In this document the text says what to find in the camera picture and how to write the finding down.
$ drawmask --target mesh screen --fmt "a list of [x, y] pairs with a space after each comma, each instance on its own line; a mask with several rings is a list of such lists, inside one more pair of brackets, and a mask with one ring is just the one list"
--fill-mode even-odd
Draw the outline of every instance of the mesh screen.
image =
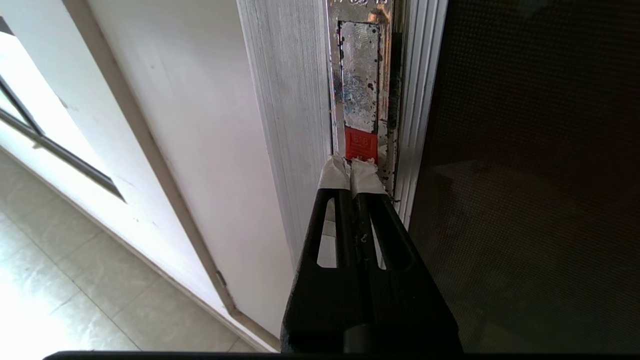
[[449, 1], [410, 233], [466, 351], [640, 352], [639, 29]]

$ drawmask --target tiled floor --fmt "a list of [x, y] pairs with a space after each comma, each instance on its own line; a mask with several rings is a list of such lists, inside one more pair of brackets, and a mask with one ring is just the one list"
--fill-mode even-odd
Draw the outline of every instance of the tiled floor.
[[0, 151], [0, 357], [253, 352]]

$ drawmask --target window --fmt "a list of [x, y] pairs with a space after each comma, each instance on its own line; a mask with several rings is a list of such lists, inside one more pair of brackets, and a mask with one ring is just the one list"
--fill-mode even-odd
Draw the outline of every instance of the window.
[[66, 107], [0, 17], [0, 120], [121, 197]]

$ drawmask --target red latch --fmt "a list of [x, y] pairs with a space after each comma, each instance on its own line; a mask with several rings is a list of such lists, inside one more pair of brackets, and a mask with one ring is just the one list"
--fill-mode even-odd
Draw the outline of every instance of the red latch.
[[344, 127], [347, 159], [360, 158], [367, 161], [371, 158], [378, 164], [378, 134]]

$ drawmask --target black clamp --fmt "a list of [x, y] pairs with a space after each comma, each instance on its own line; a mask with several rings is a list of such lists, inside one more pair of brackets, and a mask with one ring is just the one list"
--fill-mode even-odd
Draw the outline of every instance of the black clamp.
[[[458, 324], [389, 196], [356, 192], [317, 191], [282, 322], [282, 352], [461, 354]], [[330, 199], [337, 267], [322, 268], [317, 257]]]

